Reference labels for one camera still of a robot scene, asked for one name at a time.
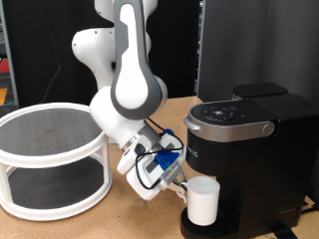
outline paper cup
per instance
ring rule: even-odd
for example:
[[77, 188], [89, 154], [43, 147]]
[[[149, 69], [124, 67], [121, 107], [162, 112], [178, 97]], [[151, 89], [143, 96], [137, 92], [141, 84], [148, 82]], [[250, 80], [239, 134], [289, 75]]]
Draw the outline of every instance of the paper cup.
[[217, 217], [219, 183], [207, 176], [198, 176], [187, 183], [189, 220], [199, 226], [212, 224]]

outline gray surface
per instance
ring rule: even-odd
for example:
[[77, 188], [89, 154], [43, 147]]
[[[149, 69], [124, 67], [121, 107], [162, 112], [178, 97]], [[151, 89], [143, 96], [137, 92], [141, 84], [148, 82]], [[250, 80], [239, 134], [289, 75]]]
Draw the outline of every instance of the gray surface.
[[91, 157], [52, 168], [17, 168], [9, 176], [13, 202], [32, 209], [73, 205], [98, 191], [103, 166]]
[[41, 156], [79, 148], [101, 133], [87, 112], [51, 109], [28, 113], [0, 127], [0, 149], [18, 155]]

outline cable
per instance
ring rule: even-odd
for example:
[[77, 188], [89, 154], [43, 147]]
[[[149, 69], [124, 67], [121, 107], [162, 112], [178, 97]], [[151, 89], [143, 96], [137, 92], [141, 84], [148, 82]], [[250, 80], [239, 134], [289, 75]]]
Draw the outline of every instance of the cable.
[[[150, 118], [148, 118], [149, 121], [151, 121], [155, 126], [157, 126], [158, 128], [160, 128], [161, 130], [164, 130], [161, 126], [159, 126], [157, 123], [155, 123], [153, 120], [151, 120]], [[136, 171], [137, 171], [137, 177], [138, 177], [138, 180], [141, 184], [141, 186], [146, 189], [146, 190], [152, 190], [154, 189], [159, 183], [160, 183], [160, 179], [158, 179], [151, 187], [147, 187], [142, 179], [141, 179], [141, 176], [140, 176], [140, 172], [139, 172], [139, 162], [143, 159], [144, 156], [146, 155], [150, 155], [150, 154], [154, 154], [154, 153], [158, 153], [158, 152], [165, 152], [165, 151], [179, 151], [179, 150], [182, 150], [183, 149], [183, 143], [182, 141], [180, 140], [179, 137], [177, 137], [176, 135], [173, 135], [173, 137], [175, 137], [181, 144], [181, 147], [177, 147], [177, 148], [172, 148], [172, 149], [163, 149], [163, 150], [159, 150], [159, 151], [152, 151], [152, 152], [145, 152], [145, 153], [141, 153], [137, 156], [136, 158]]]
[[54, 54], [55, 54], [55, 57], [57, 59], [57, 62], [58, 62], [58, 70], [57, 72], [54, 74], [54, 76], [52, 77], [52, 79], [50, 80], [50, 83], [48, 85], [48, 88], [47, 88], [47, 91], [43, 97], [43, 99], [41, 100], [41, 102], [39, 102], [39, 104], [42, 104], [44, 102], [45, 99], [47, 99], [48, 97], [48, 93], [49, 91], [51, 90], [51, 86], [54, 82], [54, 80], [57, 78], [58, 74], [60, 73], [61, 71], [61, 63], [60, 63], [60, 60], [59, 60], [59, 55], [58, 55], [58, 47], [57, 47], [57, 43], [56, 43], [56, 40], [52, 34], [52, 31], [51, 31], [51, 28], [50, 28], [50, 23], [49, 23], [49, 20], [48, 20], [48, 15], [47, 15], [47, 11], [46, 11], [46, 8], [45, 8], [45, 5], [44, 5], [44, 1], [45, 0], [42, 0], [42, 7], [43, 7], [43, 11], [44, 11], [44, 15], [46, 16], [46, 22], [47, 22], [47, 26], [48, 26], [48, 29], [49, 29], [49, 33], [50, 33], [50, 37], [51, 37], [51, 40], [52, 40], [52, 44], [53, 44], [53, 48], [54, 48]]
[[319, 205], [314, 204], [314, 205], [312, 205], [310, 208], [305, 209], [305, 210], [302, 210], [302, 211], [301, 211], [301, 214], [306, 214], [306, 213], [308, 213], [308, 212], [313, 212], [313, 211], [319, 211]]
[[161, 130], [164, 130], [161, 126], [159, 126], [157, 123], [155, 123], [151, 118], [148, 118], [149, 121], [152, 122], [156, 127], [160, 128]]

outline wooden table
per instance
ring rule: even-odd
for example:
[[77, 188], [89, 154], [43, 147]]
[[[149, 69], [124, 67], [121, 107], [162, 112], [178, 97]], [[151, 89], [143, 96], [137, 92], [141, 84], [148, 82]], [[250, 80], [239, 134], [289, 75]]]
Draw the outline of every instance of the wooden table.
[[[191, 106], [199, 103], [201, 101], [197, 97], [168, 100], [152, 119], [162, 127], [171, 128], [186, 142], [186, 126], [182, 119], [187, 116]], [[173, 191], [166, 190], [152, 201], [142, 200], [126, 178], [117, 172], [122, 154], [116, 145], [110, 146], [114, 181], [109, 194], [98, 205], [80, 215], [52, 222], [26, 221], [0, 210], [0, 238], [182, 239], [179, 231], [180, 213], [185, 207], [182, 199]], [[182, 167], [187, 178], [199, 175], [187, 163]], [[301, 239], [319, 238], [318, 225], [319, 213], [312, 212], [302, 215], [299, 225], [293, 231]], [[269, 234], [257, 238], [275, 237]]]

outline robotic arm link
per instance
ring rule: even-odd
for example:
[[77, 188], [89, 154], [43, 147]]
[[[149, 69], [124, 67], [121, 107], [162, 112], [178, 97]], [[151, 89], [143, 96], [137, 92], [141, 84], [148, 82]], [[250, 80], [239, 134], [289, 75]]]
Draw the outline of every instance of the robotic arm link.
[[185, 188], [175, 181], [186, 181], [180, 167], [185, 148], [171, 130], [158, 134], [145, 121], [167, 98], [165, 84], [148, 62], [151, 39], [146, 23], [157, 5], [158, 0], [96, 0], [97, 12], [115, 28], [81, 31], [72, 47], [96, 76], [99, 91], [91, 102], [91, 115], [124, 152], [118, 172], [127, 175], [145, 200], [170, 188], [185, 201]]

